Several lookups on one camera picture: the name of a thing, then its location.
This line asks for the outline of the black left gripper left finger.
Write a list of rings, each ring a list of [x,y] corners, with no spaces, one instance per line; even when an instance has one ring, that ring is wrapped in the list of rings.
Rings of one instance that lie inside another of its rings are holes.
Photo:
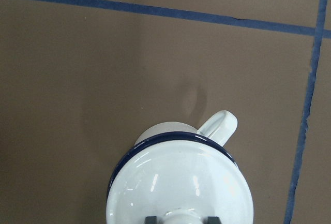
[[[157,217],[156,216],[145,217],[144,224],[157,224]]]

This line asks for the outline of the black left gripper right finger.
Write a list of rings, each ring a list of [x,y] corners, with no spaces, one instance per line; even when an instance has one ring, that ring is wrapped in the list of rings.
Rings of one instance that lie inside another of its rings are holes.
[[[217,216],[208,216],[207,224],[220,224],[220,218]]]

